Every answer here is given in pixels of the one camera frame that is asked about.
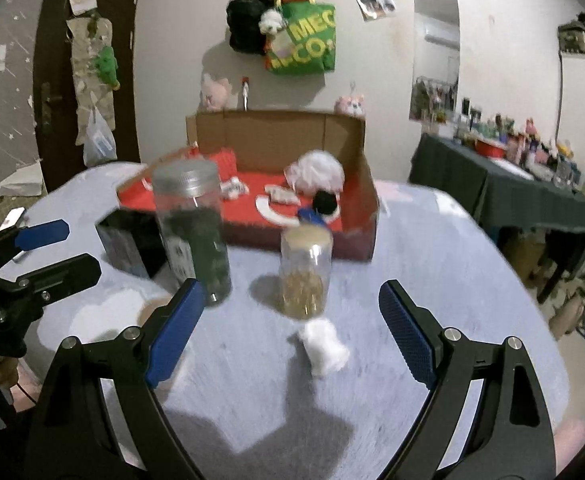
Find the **person left hand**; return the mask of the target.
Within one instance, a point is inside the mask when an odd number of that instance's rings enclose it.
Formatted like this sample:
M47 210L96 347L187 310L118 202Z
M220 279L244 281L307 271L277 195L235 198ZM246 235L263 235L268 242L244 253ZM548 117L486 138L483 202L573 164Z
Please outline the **person left hand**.
M19 382L19 360L0 356L0 387L10 389Z

